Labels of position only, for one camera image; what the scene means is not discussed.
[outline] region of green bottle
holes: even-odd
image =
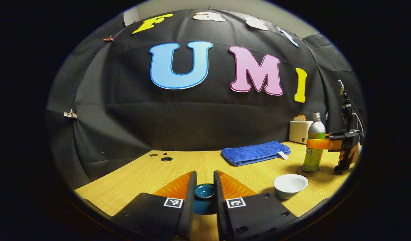
[[[325,139],[326,128],[320,121],[320,113],[313,114],[313,123],[308,129],[308,139]],[[304,171],[316,171],[319,168],[320,160],[322,160],[323,150],[307,148],[304,164]]]

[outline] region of yellow letter i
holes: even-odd
[[[307,73],[301,68],[296,68],[296,73],[298,74],[298,91],[295,94],[295,101],[304,103],[305,102],[305,79],[307,78]]]

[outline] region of teal cup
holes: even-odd
[[[308,186],[308,180],[297,174],[286,174],[274,180],[274,194],[279,199],[289,199]]]
[[[212,184],[197,185],[194,193],[193,213],[198,215],[216,214],[216,195]]]

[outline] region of blue letter u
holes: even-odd
[[[164,89],[186,89],[201,83],[209,72],[210,42],[195,41],[187,44],[193,49],[193,68],[184,75],[173,72],[173,52],[179,48],[177,43],[166,43],[152,47],[151,79]]]

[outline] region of folded towel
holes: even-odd
[[[283,152],[287,155],[290,154],[290,148],[279,142],[273,141],[260,145],[224,148],[222,150],[222,156],[231,165],[242,166],[281,157],[281,154],[278,152]]]

